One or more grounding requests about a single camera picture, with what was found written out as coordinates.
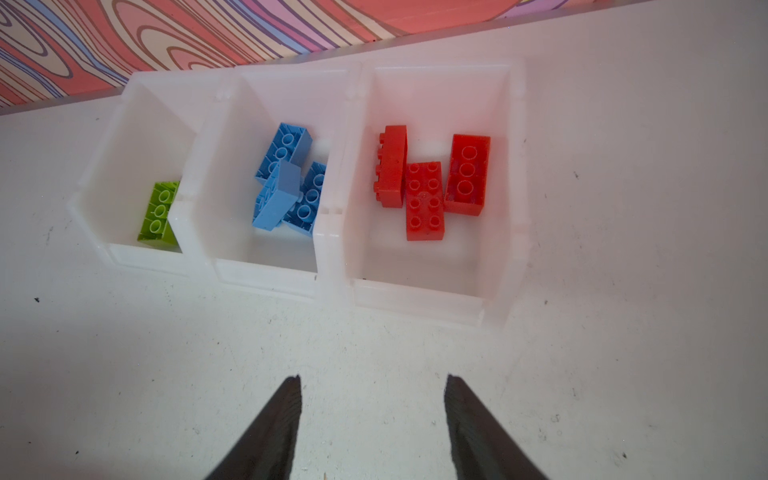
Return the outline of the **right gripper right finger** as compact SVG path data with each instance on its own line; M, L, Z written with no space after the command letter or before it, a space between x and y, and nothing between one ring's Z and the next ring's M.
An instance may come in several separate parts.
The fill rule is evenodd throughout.
M469 385L447 377L444 404L459 479L544 479Z

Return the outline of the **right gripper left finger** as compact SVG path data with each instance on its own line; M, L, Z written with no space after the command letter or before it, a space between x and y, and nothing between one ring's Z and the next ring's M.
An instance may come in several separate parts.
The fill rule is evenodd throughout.
M301 412L301 379L287 377L207 479L289 479Z

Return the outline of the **blue lego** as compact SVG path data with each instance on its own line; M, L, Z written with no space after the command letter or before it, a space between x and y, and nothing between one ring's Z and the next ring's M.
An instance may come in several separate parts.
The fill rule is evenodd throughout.
M326 165L313 162L300 185L298 201L284 215L283 222L299 233L309 237L313 234L315 219L319 209Z
M260 184L264 184L280 161L302 167L309 154L311 144L312 137L306 128L281 123L263 157L255 178Z
M256 198L252 226L271 231L283 220L300 196L301 168L277 161Z

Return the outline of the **green lego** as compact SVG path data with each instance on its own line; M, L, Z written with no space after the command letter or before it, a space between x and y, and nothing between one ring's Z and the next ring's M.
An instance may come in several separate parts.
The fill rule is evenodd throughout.
M146 209L137 241L162 250L179 251L180 247L168 220L179 182L157 182Z

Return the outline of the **red lego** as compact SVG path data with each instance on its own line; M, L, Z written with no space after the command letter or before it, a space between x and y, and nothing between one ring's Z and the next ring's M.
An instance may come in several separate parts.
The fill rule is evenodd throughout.
M444 208L446 212L479 216L484 208L491 138L453 136Z
M388 125L379 135L378 164L373 190L385 208L401 208L404 203L408 140L405 125Z
M405 172L406 235L408 241L444 238L442 164L409 163Z

